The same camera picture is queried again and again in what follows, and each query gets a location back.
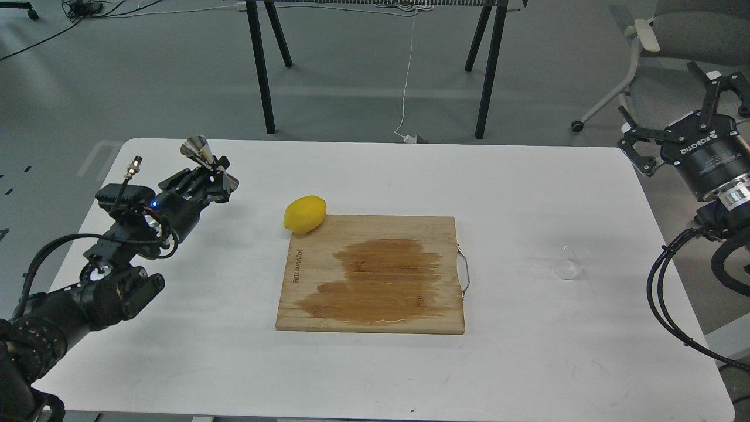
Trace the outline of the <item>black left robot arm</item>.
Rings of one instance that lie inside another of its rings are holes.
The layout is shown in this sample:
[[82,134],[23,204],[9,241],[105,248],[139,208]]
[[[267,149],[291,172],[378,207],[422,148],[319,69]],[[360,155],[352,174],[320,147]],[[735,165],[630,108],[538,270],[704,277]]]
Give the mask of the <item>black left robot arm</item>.
[[[64,419],[57,396],[34,388],[91,332],[135,318],[165,288],[165,278],[132,264],[134,257],[158,261],[172,256],[211,203],[226,203],[238,187],[229,160],[195,159],[159,183],[159,192],[129,182],[139,169],[134,158],[124,180],[102,187],[96,200],[113,218],[103,234],[59,237],[35,254],[24,275],[13,315],[2,320],[2,420],[34,421],[49,408],[49,420]],[[78,239],[96,241],[84,257],[78,280],[52,292],[30,293],[41,264],[59,247]]]

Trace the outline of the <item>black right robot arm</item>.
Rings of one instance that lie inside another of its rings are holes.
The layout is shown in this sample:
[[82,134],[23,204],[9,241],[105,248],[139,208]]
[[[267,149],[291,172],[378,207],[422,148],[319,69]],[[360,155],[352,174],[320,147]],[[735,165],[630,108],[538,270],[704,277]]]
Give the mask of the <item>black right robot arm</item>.
[[749,149],[737,121],[717,109],[721,94],[731,91],[740,99],[739,115],[747,117],[748,80],[740,72],[727,76],[704,72],[695,62],[687,67],[704,86],[701,108],[656,130],[637,124],[620,106],[626,125],[617,146],[646,176],[652,176],[660,166],[672,166],[702,203],[694,219],[696,227],[686,230],[674,246],[667,246],[657,267],[667,264],[686,240],[704,237],[720,241],[711,258],[712,273],[721,285],[746,296],[748,285],[730,276],[724,263],[737,249],[748,248]]

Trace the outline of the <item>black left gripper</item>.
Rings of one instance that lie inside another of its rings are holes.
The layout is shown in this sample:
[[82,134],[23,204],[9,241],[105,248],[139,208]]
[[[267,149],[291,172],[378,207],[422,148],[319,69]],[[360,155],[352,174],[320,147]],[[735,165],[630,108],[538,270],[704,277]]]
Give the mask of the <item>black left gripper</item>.
[[164,179],[158,184],[160,192],[149,201],[150,208],[166,219],[176,244],[190,235],[207,203],[227,203],[230,199],[230,161],[226,156],[214,159],[204,168],[184,169]]

